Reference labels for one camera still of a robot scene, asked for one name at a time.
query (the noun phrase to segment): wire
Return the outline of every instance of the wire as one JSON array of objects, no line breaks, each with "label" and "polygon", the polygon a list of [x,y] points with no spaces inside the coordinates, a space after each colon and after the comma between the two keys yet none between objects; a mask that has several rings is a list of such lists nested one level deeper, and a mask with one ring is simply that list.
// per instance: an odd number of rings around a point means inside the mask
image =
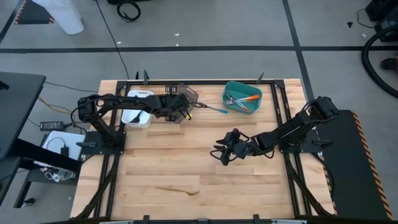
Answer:
[{"label": "wire", "polygon": [[74,128],[78,128],[78,129],[80,129],[80,134],[81,134],[81,131],[84,131],[84,132],[85,132],[85,134],[87,134],[87,131],[86,131],[86,129],[84,129],[84,128],[82,128],[82,127],[78,126],[78,125],[74,125]]},{"label": "wire", "polygon": [[377,41],[380,37],[383,37],[384,35],[391,33],[391,32],[396,32],[398,30],[398,24],[394,24],[392,26],[386,27],[385,29],[381,30],[380,32],[374,34],[364,45],[362,53],[361,53],[361,60],[363,67],[365,68],[365,71],[368,73],[368,75],[372,78],[372,80],[378,85],[380,88],[382,88],[385,92],[390,94],[391,96],[398,98],[398,90],[394,89],[391,87],[387,82],[385,82],[374,70],[371,62],[369,61],[369,50],[372,47],[372,44]]},{"label": "wire", "polygon": [[83,103],[82,105],[80,105],[80,106],[76,107],[75,109],[73,109],[72,112],[70,113],[70,120],[72,121],[73,127],[77,127],[76,122],[75,122],[75,120],[73,119],[73,114],[74,114],[74,112],[76,112],[76,110],[78,110],[78,109],[80,109],[80,108],[86,106],[86,105],[89,104],[89,103],[92,103],[92,102],[95,102],[95,101],[98,101],[98,100],[103,100],[103,99],[110,99],[110,97],[104,96],[104,97],[96,98],[96,99],[94,99],[94,100],[89,100],[89,101],[87,101],[86,103]]},{"label": "wire", "polygon": [[[20,172],[25,172],[25,171],[28,171],[28,170],[29,169],[21,170],[21,171],[16,172],[15,174],[19,174]],[[5,179],[7,179],[8,177],[10,177],[12,175],[14,175],[14,174],[10,174],[10,175],[7,175],[7,176],[3,177],[2,179],[0,179],[0,182],[4,181]]]},{"label": "wire", "polygon": [[361,12],[361,11],[363,11],[363,10],[365,10],[365,9],[360,9],[360,10],[358,10],[358,12],[356,12],[356,22],[358,22],[359,25],[365,26],[365,27],[370,28],[370,29],[373,29],[373,28],[375,28],[377,25],[379,25],[380,22],[377,22],[374,26],[368,26],[368,25],[366,25],[366,24],[361,23],[361,22],[359,21],[359,12]]},{"label": "wire", "polygon": [[330,181],[330,196],[333,197],[333,192],[335,190],[335,181],[333,180],[333,176],[331,175],[331,172],[329,171],[328,167],[325,164],[325,161],[323,161],[316,152],[312,152],[311,153],[322,165],[323,167],[326,169],[326,171],[328,172],[328,176],[329,176],[329,181]]},{"label": "wire", "polygon": [[122,55],[120,54],[118,45],[116,44],[116,41],[115,41],[115,39],[114,39],[114,37],[113,37],[113,34],[112,34],[112,32],[111,32],[111,29],[109,28],[108,23],[107,23],[106,20],[105,20],[105,17],[104,17],[104,14],[102,13],[100,4],[98,4],[98,0],[95,0],[95,2],[97,3],[99,12],[101,13],[101,16],[102,16],[102,18],[103,18],[103,20],[104,20],[104,22],[105,22],[106,28],[108,28],[109,34],[111,34],[111,37],[112,37],[114,46],[116,47],[116,50],[118,51],[120,60],[122,61],[123,67],[124,67],[124,69],[125,69],[125,71],[126,71],[127,79],[129,80],[129,79],[130,79],[129,72],[127,71],[127,67],[126,67],[126,64],[124,63],[124,60],[123,60],[123,58],[122,58]]},{"label": "wire", "polygon": [[268,156],[266,153],[263,153],[268,159],[272,159],[274,157],[276,142],[277,142],[277,138],[275,138],[274,145],[272,147],[272,154],[270,156]]},{"label": "wire", "polygon": [[52,108],[52,105],[48,104],[48,103],[47,103],[43,98],[41,98],[41,97],[39,97],[38,100],[39,100],[40,102],[44,103],[44,105],[47,106],[48,108],[50,108],[51,110],[54,110],[54,111],[56,111],[56,112],[58,112],[58,113],[70,114],[70,112],[68,113],[68,112],[65,112],[65,111],[61,111],[61,110],[57,110],[57,109]]},{"label": "wire", "polygon": [[61,140],[63,141],[63,146],[64,146],[64,147],[67,146],[67,144],[65,143],[65,140],[63,140],[63,138],[61,138],[61,137],[55,137],[55,138],[51,139],[51,140],[47,143],[47,146],[46,146],[45,148],[46,148],[46,149],[49,149],[50,143],[51,143],[53,140],[55,140],[55,139],[61,139]]},{"label": "wire", "polygon": [[36,126],[38,128],[40,127],[38,124],[36,124],[35,122],[31,121],[29,118],[27,120],[30,121],[34,126]]},{"label": "wire", "polygon": [[89,158],[93,157],[94,155],[89,155],[85,160],[83,160],[83,162],[81,162],[81,165],[83,165],[83,163],[85,163]]},{"label": "wire", "polygon": [[[137,9],[137,11],[138,11],[137,16],[134,17],[134,18],[131,18],[131,17],[129,17],[125,12],[121,11],[120,8],[121,8],[124,4],[130,4],[130,5],[132,5],[133,7],[135,7],[135,8]],[[139,6],[137,5],[137,3],[135,3],[135,2],[132,1],[132,0],[125,0],[125,1],[120,2],[120,3],[118,4],[116,10],[118,11],[119,17],[120,17],[122,20],[126,21],[126,22],[134,22],[134,21],[136,21],[136,20],[141,16],[141,9],[140,9]]]},{"label": "wire", "polygon": [[79,126],[77,126],[77,125],[76,125],[76,127],[74,127],[74,126],[73,126],[73,123],[66,124],[64,127],[65,127],[65,129],[67,129],[67,128],[69,128],[69,127],[78,128],[78,129],[80,129],[80,134],[81,134],[81,130],[84,130],[84,131],[85,131],[84,128],[79,127]]},{"label": "wire", "polygon": [[72,113],[72,111],[70,110],[70,109],[68,109],[68,108],[64,108],[63,106],[57,106],[57,105],[51,105],[51,104],[48,104],[49,106],[52,106],[52,107],[57,107],[57,108],[61,108],[61,109],[64,109],[64,110],[66,110],[67,112],[69,112],[69,113]]},{"label": "wire", "polygon": [[84,91],[84,92],[96,93],[96,94],[98,93],[97,91],[93,91],[93,90],[81,90],[81,89],[72,88],[72,87],[69,87],[69,86],[60,85],[60,84],[56,84],[56,83],[50,83],[50,82],[45,82],[45,83],[50,84],[50,85],[55,85],[55,86],[60,86],[60,87],[68,88],[68,89],[71,89],[71,90],[76,90],[76,91]]}]

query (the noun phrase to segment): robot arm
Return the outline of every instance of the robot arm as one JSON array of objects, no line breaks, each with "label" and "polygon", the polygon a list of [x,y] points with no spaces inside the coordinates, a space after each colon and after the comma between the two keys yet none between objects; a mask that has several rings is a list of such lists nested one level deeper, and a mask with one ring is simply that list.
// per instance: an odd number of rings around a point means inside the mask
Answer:
[{"label": "robot arm", "polygon": [[[337,116],[338,110],[330,98],[319,96],[317,99],[309,101],[294,118],[271,132],[248,137],[238,129],[233,129],[232,132],[226,134],[224,139],[217,141],[222,146],[215,146],[216,150],[212,151],[211,155],[227,166],[236,158],[267,156],[266,153],[271,151],[273,155],[277,144],[284,149],[284,152],[296,152],[303,144],[307,132],[316,125],[329,122]],[[215,152],[221,152],[221,156],[216,157]],[[233,159],[230,159],[231,154],[235,155]]]},{"label": "robot arm", "polygon": [[116,131],[115,127],[109,126],[102,117],[111,110],[144,110],[155,115],[156,118],[165,117],[167,121],[175,121],[176,117],[190,119],[190,104],[197,102],[197,93],[184,93],[185,87],[179,86],[179,93],[170,91],[163,95],[149,95],[145,98],[106,95],[91,95],[80,98],[78,101],[79,119],[90,123],[100,134],[105,148],[119,147],[124,144],[123,131]]}]

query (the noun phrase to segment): wooden table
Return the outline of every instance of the wooden table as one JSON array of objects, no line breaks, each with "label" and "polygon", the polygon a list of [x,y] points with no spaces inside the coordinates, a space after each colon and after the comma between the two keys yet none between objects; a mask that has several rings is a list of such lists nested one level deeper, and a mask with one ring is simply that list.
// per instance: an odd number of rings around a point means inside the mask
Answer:
[{"label": "wooden table", "polygon": [[[284,81],[290,111],[295,115],[305,104],[303,88],[299,79]],[[201,102],[223,108],[223,85],[190,87],[198,92]],[[151,220],[251,219],[253,214],[260,218],[293,218],[284,159],[278,150],[273,159],[247,157],[227,167],[209,155],[215,141],[233,128],[252,136],[277,127],[270,85],[256,87],[263,97],[252,115],[195,108],[191,121],[172,124],[154,118],[148,129],[126,127],[126,149],[119,163],[112,220],[142,220],[144,215],[150,215]],[[99,93],[114,93],[115,88],[116,81],[102,81]],[[163,85],[137,88],[164,94]],[[280,91],[278,95],[282,105]],[[334,213],[323,166],[309,154],[302,154],[301,160],[307,187],[326,210]],[[71,217],[78,215],[96,192],[102,161],[103,156],[93,156],[83,164]],[[156,187],[200,193],[188,196]],[[296,189],[303,213],[301,193]],[[101,214],[107,195],[105,192]]]}]

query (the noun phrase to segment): black cable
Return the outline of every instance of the black cable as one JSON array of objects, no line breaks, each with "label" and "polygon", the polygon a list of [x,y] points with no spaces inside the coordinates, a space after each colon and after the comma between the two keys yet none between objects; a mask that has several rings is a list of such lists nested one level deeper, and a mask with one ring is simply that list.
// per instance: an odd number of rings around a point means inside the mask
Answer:
[{"label": "black cable", "polygon": [[89,101],[87,101],[86,103],[83,103],[82,105],[80,105],[80,106],[76,107],[75,109],[73,109],[72,112],[70,113],[70,120],[72,121],[73,127],[77,127],[76,122],[75,122],[75,120],[73,119],[73,114],[76,112],[76,110],[78,110],[78,109],[80,109],[80,108],[86,106],[86,105],[89,104],[89,103],[92,103],[92,102],[95,102],[95,101],[99,101],[99,100],[105,100],[105,99],[110,99],[110,97],[104,96],[104,97],[96,98],[96,99],[94,99],[94,100],[89,100]]},{"label": "black cable", "polygon": [[323,167],[326,169],[326,171],[328,172],[328,176],[329,176],[329,181],[330,181],[330,196],[333,198],[333,192],[335,190],[335,181],[333,179],[333,176],[331,175],[330,170],[328,169],[328,167],[325,164],[325,161],[323,161],[316,152],[312,152],[311,153],[322,165]]},{"label": "black cable", "polygon": [[[138,11],[138,15],[134,18],[129,17],[125,12],[121,11],[121,7],[125,4],[130,4],[133,7],[135,7]],[[136,21],[140,16],[141,16],[141,9],[139,8],[139,6],[137,5],[137,3],[135,3],[132,0],[125,0],[123,2],[120,2],[117,6],[117,10],[118,10],[118,15],[120,16],[120,18],[126,22],[134,22]]]},{"label": "black cable", "polygon": [[102,13],[100,4],[98,4],[98,1],[97,1],[97,0],[95,0],[95,2],[97,3],[99,12],[101,13],[101,16],[102,16],[102,18],[103,18],[103,20],[104,20],[104,22],[105,22],[106,28],[108,28],[109,34],[111,34],[111,37],[112,37],[114,46],[116,47],[116,50],[118,51],[120,60],[122,61],[123,67],[124,67],[124,69],[125,69],[125,71],[126,71],[127,79],[129,80],[129,79],[130,79],[129,72],[127,71],[127,67],[126,67],[126,64],[124,63],[124,60],[123,60],[123,58],[122,58],[122,55],[120,54],[118,45],[116,44],[116,41],[115,41],[115,39],[114,39],[114,37],[113,37],[113,34],[112,34],[112,32],[111,32],[111,29],[109,28],[108,23],[107,23],[106,20],[105,20],[105,17],[104,17],[104,14]]},{"label": "black cable", "polygon": [[388,94],[392,95],[395,98],[398,98],[398,91],[388,85],[374,70],[373,66],[371,65],[371,62],[369,61],[369,49],[371,48],[372,44],[381,36],[391,32],[398,30],[398,24],[395,24],[393,26],[390,26],[388,28],[385,28],[381,30],[380,32],[374,34],[365,44],[362,54],[361,54],[361,60],[363,67],[367,71],[368,75],[373,79],[373,81],[381,87],[384,91],[386,91]]},{"label": "black cable", "polygon": [[[73,124],[72,124],[72,123],[66,124],[64,127],[65,127],[65,129],[67,129],[67,128],[69,128],[69,127],[73,127]],[[76,125],[76,127],[73,127],[73,128],[78,128],[79,131],[80,131],[80,134],[82,134],[81,130],[85,130],[84,128],[79,127],[79,126],[77,126],[77,125]]]},{"label": "black cable", "polygon": [[61,138],[61,137],[55,137],[55,138],[51,139],[51,140],[47,143],[47,146],[45,147],[46,149],[49,149],[49,144],[50,144],[54,139],[61,139],[61,140],[63,141],[63,146],[64,146],[64,147],[67,146],[67,144],[66,144],[65,140],[63,140],[63,138]]},{"label": "black cable", "polygon": [[35,122],[31,121],[29,118],[27,120],[30,121],[34,126],[36,126],[38,128],[40,127],[38,124],[36,124]]},{"label": "black cable", "polygon": [[277,138],[275,138],[274,146],[272,147],[272,154],[271,154],[270,156],[268,156],[266,153],[263,153],[268,159],[272,159],[272,158],[274,157],[274,155],[275,155],[275,145],[276,145],[276,142],[277,142]]},{"label": "black cable", "polygon": [[93,157],[94,155],[89,155],[85,160],[83,160],[83,162],[81,162],[81,165],[83,165],[83,163],[85,163],[88,159],[90,159],[91,157]]},{"label": "black cable", "polygon": [[76,91],[84,91],[84,92],[88,92],[88,93],[98,93],[97,91],[92,91],[92,90],[80,90],[80,89],[77,89],[77,88],[72,88],[72,87],[69,87],[69,86],[60,85],[60,84],[55,84],[55,83],[50,83],[50,82],[45,82],[45,83],[50,84],[50,85],[55,85],[55,86],[60,86],[60,87],[68,88],[68,89],[71,89],[71,90],[76,90]]},{"label": "black cable", "polygon": [[81,131],[84,131],[87,134],[86,129],[84,129],[84,128],[80,127],[80,126],[75,125],[74,128],[80,129],[80,134],[81,134]]},{"label": "black cable", "polygon": [[357,22],[359,25],[365,26],[365,27],[370,28],[370,29],[373,29],[373,28],[375,28],[377,25],[379,25],[379,22],[377,22],[374,26],[368,26],[368,25],[366,25],[366,24],[361,23],[361,22],[359,21],[359,12],[361,12],[362,10],[365,10],[365,9],[360,9],[360,10],[358,10],[358,11],[356,12],[356,22]]}]

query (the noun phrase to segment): teal container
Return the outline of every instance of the teal container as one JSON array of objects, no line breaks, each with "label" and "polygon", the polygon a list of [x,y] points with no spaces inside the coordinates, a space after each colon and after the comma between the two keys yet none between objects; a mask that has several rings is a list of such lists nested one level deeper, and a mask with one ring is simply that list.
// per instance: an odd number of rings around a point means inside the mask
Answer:
[{"label": "teal container", "polygon": [[[245,111],[236,103],[232,105],[227,105],[225,103],[226,100],[229,100],[227,97],[227,92],[235,99],[241,99],[245,97],[249,97],[252,95],[259,95],[258,99],[248,102],[242,102],[242,104],[247,107],[250,111]],[[253,114],[259,107],[262,99],[262,91],[256,87],[249,86],[240,82],[230,81],[225,85],[223,91],[223,104],[226,108],[236,110],[238,112],[246,113],[246,114]]]}]

